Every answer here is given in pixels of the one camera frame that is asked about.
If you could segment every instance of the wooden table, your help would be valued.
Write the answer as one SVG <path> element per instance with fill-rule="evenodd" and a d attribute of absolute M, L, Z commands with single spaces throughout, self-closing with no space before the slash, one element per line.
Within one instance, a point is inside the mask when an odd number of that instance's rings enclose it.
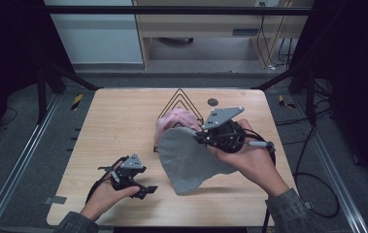
<path fill-rule="evenodd" d="M 153 152 L 155 123 L 176 89 L 100 89 L 84 121 L 56 196 L 64 205 L 52 204 L 48 224 L 57 225 L 69 211 L 79 212 L 89 189 L 108 166 L 136 152 L 147 171 L 135 177 L 142 185 L 158 185 L 144 200 L 126 198 L 97 221 L 116 226 L 260 226 L 264 221 L 266 193 L 239 172 L 216 175 L 187 196 L 174 192 L 158 154 Z M 234 119 L 246 118 L 254 131 L 276 147 L 277 168 L 294 186 L 284 149 L 264 93 L 250 89 L 184 89 L 206 120 L 214 108 L 245 107 Z"/>

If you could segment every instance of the sleeve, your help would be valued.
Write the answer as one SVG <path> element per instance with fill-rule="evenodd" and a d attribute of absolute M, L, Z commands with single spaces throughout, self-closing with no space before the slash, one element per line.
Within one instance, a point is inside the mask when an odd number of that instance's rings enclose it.
<path fill-rule="evenodd" d="M 266 200 L 266 205 L 277 232 L 324 232 L 293 188 Z"/>
<path fill-rule="evenodd" d="M 98 231 L 99 225 L 94 221 L 91 221 L 78 213 L 70 212 L 64 219 L 62 219 L 53 233 L 97 233 Z"/>

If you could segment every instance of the pink cloth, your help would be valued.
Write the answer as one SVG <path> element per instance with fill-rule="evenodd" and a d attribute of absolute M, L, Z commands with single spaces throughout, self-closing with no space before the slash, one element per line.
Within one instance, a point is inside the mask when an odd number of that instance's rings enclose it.
<path fill-rule="evenodd" d="M 190 113 L 186 109 L 174 109 L 164 117 L 159 118 L 156 121 L 156 131 L 154 136 L 154 145 L 157 147 L 159 139 L 162 137 L 163 133 L 173 127 L 187 127 L 195 130 L 196 132 L 201 132 L 202 129 L 196 120 L 196 116 Z"/>

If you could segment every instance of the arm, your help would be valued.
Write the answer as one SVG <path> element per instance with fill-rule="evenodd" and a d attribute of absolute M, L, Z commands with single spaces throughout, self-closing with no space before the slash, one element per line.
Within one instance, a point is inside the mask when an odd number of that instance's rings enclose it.
<path fill-rule="evenodd" d="M 140 190 L 138 186 L 130 186 L 116 191 L 109 180 L 104 180 L 93 192 L 81 212 L 70 212 L 53 231 L 54 233 L 89 233 L 98 232 L 95 221 L 106 213 L 116 202 L 131 196 Z"/>
<path fill-rule="evenodd" d="M 245 119 L 238 123 L 241 127 L 252 130 Z M 226 153 L 213 147 L 209 147 L 209 150 L 219 160 L 236 167 L 248 180 L 268 193 L 266 204 L 275 221 L 277 232 L 321 232 L 313 214 L 278 173 L 267 149 L 243 146 L 236 153 Z"/>

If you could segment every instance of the metal bracket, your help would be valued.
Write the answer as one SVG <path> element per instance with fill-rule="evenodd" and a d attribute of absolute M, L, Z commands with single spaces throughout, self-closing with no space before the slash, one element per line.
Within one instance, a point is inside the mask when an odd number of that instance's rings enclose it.
<path fill-rule="evenodd" d="M 226 109 L 212 109 L 202 129 L 212 129 L 220 127 L 231 118 L 237 116 L 245 110 L 244 107 L 226 108 Z"/>
<path fill-rule="evenodd" d="M 138 154 L 134 153 L 122 164 L 120 164 L 120 167 L 127 169 L 141 169 L 144 167 L 144 165 L 142 165 L 141 159 L 139 159 Z"/>
<path fill-rule="evenodd" d="M 56 203 L 56 204 L 65 204 L 66 202 L 66 197 L 61 197 L 61 196 L 53 196 L 53 197 L 45 197 L 44 200 L 44 204 L 47 205 L 51 205 L 52 203 Z"/>

